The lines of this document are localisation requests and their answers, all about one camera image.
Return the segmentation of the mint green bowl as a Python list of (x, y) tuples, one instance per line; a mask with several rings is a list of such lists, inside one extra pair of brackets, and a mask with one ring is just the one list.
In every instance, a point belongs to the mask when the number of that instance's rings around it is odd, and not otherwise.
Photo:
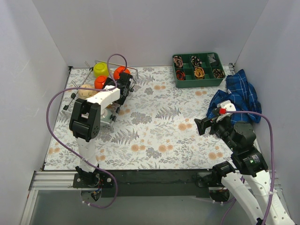
[(111, 121), (110, 117), (111, 117), (111, 111), (105, 109), (103, 111), (104, 113), (101, 115), (101, 122), (107, 122), (109, 123)]

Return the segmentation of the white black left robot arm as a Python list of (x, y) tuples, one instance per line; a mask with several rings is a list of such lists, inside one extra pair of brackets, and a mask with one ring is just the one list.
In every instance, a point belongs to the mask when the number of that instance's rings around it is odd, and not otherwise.
[(75, 167), (78, 176), (85, 185), (95, 187), (101, 182), (97, 176), (98, 161), (96, 159), (95, 138), (97, 137), (101, 121), (107, 120), (110, 124), (116, 116), (107, 110), (107, 107), (116, 103), (124, 104), (127, 96), (133, 91), (131, 82), (133, 76), (127, 72), (121, 72), (119, 77), (107, 77), (103, 81), (102, 90), (87, 98), (78, 98), (73, 107), (69, 129), (75, 137), (80, 164)]

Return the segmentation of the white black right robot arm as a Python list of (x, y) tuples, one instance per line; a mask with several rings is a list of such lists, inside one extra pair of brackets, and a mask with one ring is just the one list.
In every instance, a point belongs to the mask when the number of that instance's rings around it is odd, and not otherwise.
[(254, 146), (256, 135), (250, 123), (231, 124), (231, 114), (220, 109), (217, 116), (195, 119), (200, 135), (210, 128), (232, 150), (231, 160), (214, 165), (213, 184), (223, 185), (246, 212), (254, 225), (293, 225), (274, 189), (274, 171), (269, 169), (261, 152)]

